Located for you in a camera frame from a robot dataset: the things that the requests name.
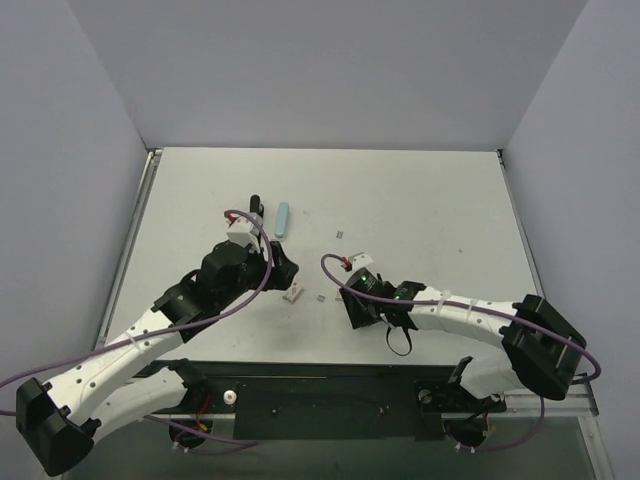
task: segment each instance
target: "gray floor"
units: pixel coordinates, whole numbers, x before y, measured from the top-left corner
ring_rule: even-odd
[[[508,442],[532,424],[530,419],[496,421],[497,431],[490,441]],[[234,455],[196,457],[172,453],[166,429],[143,422],[103,440],[65,476],[65,480],[113,478],[588,480],[594,476],[577,419],[555,418],[548,419],[542,432],[526,445],[484,455],[456,453],[448,441],[391,439],[266,442]]]

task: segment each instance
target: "black strap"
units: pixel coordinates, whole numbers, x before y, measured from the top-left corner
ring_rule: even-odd
[[[407,343],[409,344],[409,351],[407,353],[398,353],[393,349],[393,347],[389,343],[389,334],[391,333],[391,330],[393,330],[393,328],[391,328],[390,326],[387,328],[387,347],[389,347],[389,350],[391,350],[393,353],[395,353],[399,357],[406,357],[413,350],[413,342],[411,341],[411,335],[409,335],[409,329],[407,327],[401,327],[401,328],[402,328],[402,331],[404,332],[404,336],[407,338]]]

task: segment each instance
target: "gray wall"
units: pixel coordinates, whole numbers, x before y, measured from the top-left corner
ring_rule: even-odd
[[[506,150],[545,292],[602,361],[619,479],[640,469],[639,22],[637,0],[590,0]]]
[[[64,0],[0,2],[0,377],[90,348],[145,158]],[[1,419],[0,478],[39,472]]]
[[[585,0],[69,0],[147,145],[504,147]]]

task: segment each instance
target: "white table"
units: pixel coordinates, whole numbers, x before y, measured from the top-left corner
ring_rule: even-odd
[[[248,209],[254,193],[262,197],[270,235],[279,202],[291,205],[283,246],[300,265],[306,291],[295,305],[280,292],[262,294],[163,358],[455,365],[490,352],[474,340],[416,332],[413,353],[402,358],[387,348],[384,326],[352,330],[334,300],[336,288],[320,270],[326,252],[366,251],[393,283],[414,280],[491,300],[535,293],[495,153],[166,148],[128,252],[107,340],[198,268],[226,240],[222,212]],[[401,337],[392,336],[398,350],[406,347]]]

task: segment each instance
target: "light blue object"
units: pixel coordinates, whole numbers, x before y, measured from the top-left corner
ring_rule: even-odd
[[[276,214],[276,238],[284,237],[284,231],[287,229],[287,220],[289,219],[289,204],[280,202],[278,205],[278,213]]]

